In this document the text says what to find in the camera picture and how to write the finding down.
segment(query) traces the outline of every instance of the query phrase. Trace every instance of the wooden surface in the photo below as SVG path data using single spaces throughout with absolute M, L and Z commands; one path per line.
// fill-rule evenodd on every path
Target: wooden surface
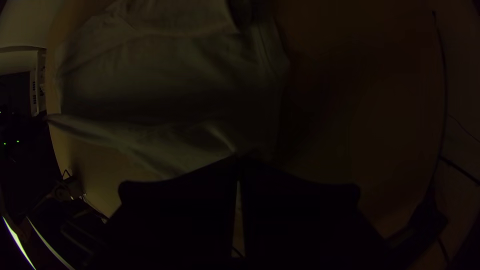
M 70 0 L 48 37 L 46 103 L 58 112 L 53 54 L 68 33 L 112 0 Z M 292 61 L 276 163 L 323 183 L 355 182 L 360 208 L 384 236 L 401 228 L 434 169 L 443 115 L 441 54 L 431 12 L 418 1 L 278 0 Z M 154 180 L 114 149 L 54 128 L 60 169 L 83 180 L 106 215 L 125 179 Z

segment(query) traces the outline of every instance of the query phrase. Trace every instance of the electrical cord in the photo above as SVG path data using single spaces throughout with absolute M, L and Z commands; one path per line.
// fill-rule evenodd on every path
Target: electrical cord
M 240 258 L 245 258 L 242 253 L 238 249 L 236 249 L 234 246 L 231 247 L 231 249 L 238 255 Z
M 447 165 L 449 166 L 452 166 L 455 170 L 457 170 L 459 173 L 461 173 L 462 175 L 466 176 L 468 179 L 472 180 L 475 184 L 479 185 L 480 186 L 480 180 L 478 180 L 477 178 L 475 178 L 475 176 L 471 175 L 468 171 L 462 169 L 462 167 L 458 166 L 457 164 L 455 164 L 453 161 L 451 161 L 450 159 L 446 159 L 445 157 L 443 156 L 440 156 L 439 158 L 441 161 L 445 162 Z
M 449 264 L 450 256 L 449 256 L 449 253 L 447 252 L 447 249 L 445 248 L 444 242 L 442 241 L 442 239 L 440 239 L 440 237 L 437 239 L 437 241 L 438 241 L 438 245 L 440 246 L 441 253 L 443 254 L 443 258 L 445 259 L 445 262 Z
M 473 136 L 473 135 L 462 125 L 462 123 L 460 123 L 460 121 L 458 121 L 458 120 L 457 120 L 455 117 L 453 117 L 451 114 L 449 114 L 448 117 L 450 117 L 453 121 L 455 121 L 465 133 L 467 133 L 467 134 L 468 134 L 470 137 L 472 137 L 477 143 L 480 144 L 480 140 L 477 139 L 477 137 Z

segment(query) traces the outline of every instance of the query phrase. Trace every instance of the cable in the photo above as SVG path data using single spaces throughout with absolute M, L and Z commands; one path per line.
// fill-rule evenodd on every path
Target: cable
M 440 33 L 439 26 L 437 24 L 437 14 L 435 11 L 431 12 L 433 16 L 433 21 L 435 23 L 435 28 L 436 28 L 436 34 L 438 36 L 438 45 L 440 47 L 440 55 L 441 55 L 441 62 L 442 62 L 442 71 L 443 71 L 443 85 L 444 85 L 444 91 L 443 91 L 443 127 L 441 130 L 441 135 L 440 135 L 440 145 L 438 146 L 438 155 L 436 157 L 436 162 L 433 167 L 433 172 L 431 174 L 430 178 L 430 183 L 428 184 L 428 189 L 425 193 L 424 200 L 429 199 L 432 202 L 435 202 L 435 196 L 434 196 L 434 178 L 435 178 L 435 172 L 437 171 L 440 163 L 440 155 L 442 154 L 442 150 L 444 148 L 444 140 L 445 140 L 445 134 L 447 131 L 447 117 L 448 117 L 448 101 L 449 101 L 449 80 L 448 80 L 448 73 L 447 73 L 447 60 L 445 56 L 445 47 L 444 47 L 444 42 L 442 39 L 442 35 Z
M 438 238 L 438 245 L 440 246 L 441 253 L 443 254 L 443 258 L 445 259 L 445 262 L 449 264 L 450 263 L 449 253 L 447 252 L 444 242 L 442 241 L 442 239 L 440 239 L 440 237 Z
M 466 176 L 468 179 L 472 180 L 475 184 L 479 185 L 480 186 L 480 180 L 478 180 L 477 178 L 475 178 L 475 176 L 471 175 L 468 171 L 462 169 L 460 166 L 458 166 L 457 164 L 455 164 L 453 161 L 451 161 L 450 159 L 446 159 L 445 157 L 443 156 L 440 156 L 439 158 L 441 161 L 445 162 L 447 165 L 449 166 L 452 166 L 455 170 L 457 170 L 459 173 L 461 173 L 462 175 Z
M 72 177 L 68 170 L 64 170 L 63 173 L 61 174 L 61 179 L 62 180 L 64 179 L 65 173 L 68 175 L 68 177 Z
M 238 255 L 240 258 L 245 258 L 242 253 L 238 249 L 236 249 L 234 246 L 231 247 L 231 249 Z
M 473 136 L 473 135 L 460 123 L 460 121 L 458 121 L 455 117 L 453 117 L 453 116 L 450 115 L 450 114 L 448 115 L 448 117 L 450 117 L 452 120 L 454 120 L 454 121 L 460 126 L 460 128 L 461 128 L 464 132 L 466 132 L 468 135 L 470 135 L 470 137 L 472 137 L 475 141 L 477 141 L 477 143 L 480 144 L 480 140 L 477 139 L 475 136 Z

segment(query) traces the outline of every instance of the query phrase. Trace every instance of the black object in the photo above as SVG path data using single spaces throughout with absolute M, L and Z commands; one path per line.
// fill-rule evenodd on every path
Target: black object
M 240 181 L 244 258 L 231 258 Z M 224 159 L 176 179 L 124 182 L 88 269 L 406 269 L 447 224 L 432 196 L 383 239 L 355 185 L 312 183 L 252 160 Z

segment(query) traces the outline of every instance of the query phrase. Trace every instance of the wall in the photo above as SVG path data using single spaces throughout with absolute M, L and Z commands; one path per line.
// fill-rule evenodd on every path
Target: wall
M 0 76 L 35 69 L 37 51 L 10 51 L 0 53 Z
M 45 48 L 50 26 L 63 2 L 64 0 L 8 0 L 0 15 L 0 48 Z

